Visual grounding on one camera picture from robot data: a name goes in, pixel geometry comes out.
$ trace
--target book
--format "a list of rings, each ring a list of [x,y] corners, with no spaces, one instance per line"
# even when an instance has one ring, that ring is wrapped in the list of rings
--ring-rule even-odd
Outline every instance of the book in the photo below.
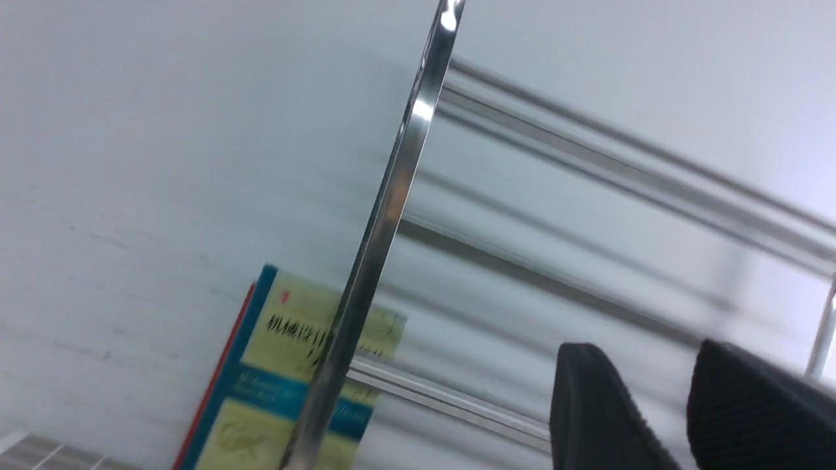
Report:
[[[195,413],[195,417],[191,420],[191,426],[189,427],[189,432],[186,434],[186,439],[183,440],[183,445],[180,447],[180,451],[177,453],[177,459],[174,461],[174,466],[172,470],[177,470],[183,464],[183,459],[186,458],[186,452],[189,450],[189,446],[191,445],[191,440],[195,436],[195,431],[197,430],[197,424],[201,420],[201,416],[203,416],[203,411],[206,410],[206,404],[209,402],[209,397],[212,395],[212,391],[215,388],[215,384],[217,383],[217,377],[221,374],[221,368],[223,367],[224,362],[227,360],[227,356],[229,356],[229,350],[232,348],[232,340],[235,339],[235,334],[238,332],[238,327],[241,325],[241,320],[244,318],[244,314],[247,312],[247,306],[250,304],[250,299],[252,298],[252,291],[256,288],[256,284],[250,284],[250,289],[247,291],[247,297],[244,298],[244,303],[241,305],[241,310],[238,311],[238,316],[235,318],[235,324],[232,326],[232,332],[229,334],[229,339],[227,340],[227,344],[223,347],[223,352],[221,353],[221,359],[218,360],[217,365],[215,366],[215,371],[212,373],[212,378],[209,380],[209,386],[206,388],[206,392],[203,394],[203,399],[201,400],[201,404],[197,407],[197,413]]]
[[[265,266],[210,384],[178,470],[275,470],[302,409],[340,292]],[[359,348],[392,358],[405,317],[369,311]],[[348,470],[378,393],[343,387],[317,470]]]

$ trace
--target tile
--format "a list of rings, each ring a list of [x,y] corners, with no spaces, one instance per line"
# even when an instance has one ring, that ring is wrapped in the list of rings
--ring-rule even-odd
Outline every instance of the tile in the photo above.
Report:
[[[76,447],[64,446],[55,453],[53,458],[69,464],[75,464],[76,467],[90,468],[98,463],[102,457],[95,452],[87,452]]]
[[[96,470],[140,470],[138,467],[122,463],[112,458],[106,458]]]
[[[52,439],[47,439],[46,437],[29,434],[28,436],[24,437],[21,442],[18,443],[18,445],[20,444],[23,444],[26,447],[32,447],[35,449],[42,450],[45,453],[49,454],[50,452],[57,449],[61,445],[61,442],[56,442]]]
[[[16,462],[9,462],[0,457],[0,470],[32,470],[32,467],[23,467]]]
[[[22,446],[18,443],[6,452],[3,452],[3,460],[18,462],[27,467],[34,467],[41,463],[48,455],[49,452],[32,449],[31,447]]]
[[[59,458],[50,458],[41,464],[38,470],[90,470],[92,465],[79,465],[76,461],[66,461]]]

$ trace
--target black object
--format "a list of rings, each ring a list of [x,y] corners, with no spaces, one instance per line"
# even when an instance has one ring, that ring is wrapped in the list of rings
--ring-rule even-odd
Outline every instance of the black object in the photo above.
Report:
[[[706,340],[688,440],[701,470],[834,470],[836,401],[741,348]]]
[[[549,430],[554,470],[679,470],[595,345],[560,346]]]

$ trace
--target white surface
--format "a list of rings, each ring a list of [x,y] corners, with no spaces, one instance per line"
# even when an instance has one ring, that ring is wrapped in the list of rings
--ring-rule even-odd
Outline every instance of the white surface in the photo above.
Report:
[[[261,265],[335,288],[346,279],[434,8],[0,4],[0,419],[167,468]],[[456,51],[836,218],[834,21],[824,0],[482,0],[467,7]],[[410,209],[803,366],[824,282],[444,123],[424,165],[741,312],[724,317],[426,185]],[[687,387],[686,352],[408,242],[385,276],[500,324],[530,324],[555,349],[595,340],[631,383],[665,396]],[[410,315],[402,360],[548,410],[552,356],[380,301]],[[681,418],[637,395],[681,446]],[[411,437],[398,424],[411,412],[412,426],[435,422],[380,403],[358,467],[547,466],[525,452],[502,463],[444,447],[499,448],[451,423]]]

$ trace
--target chrome pole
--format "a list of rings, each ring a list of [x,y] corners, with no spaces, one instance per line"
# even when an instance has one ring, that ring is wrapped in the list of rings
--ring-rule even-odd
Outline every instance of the chrome pole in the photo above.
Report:
[[[824,303],[822,320],[818,325],[816,340],[813,342],[813,352],[810,353],[810,361],[804,375],[814,381],[820,381],[824,366],[828,362],[830,347],[833,345],[833,333],[836,332],[836,278],[830,286],[828,300]]]
[[[279,470],[312,470],[316,463],[319,447],[345,383],[397,233],[432,116],[436,112],[464,6],[465,0],[439,2],[357,258]]]

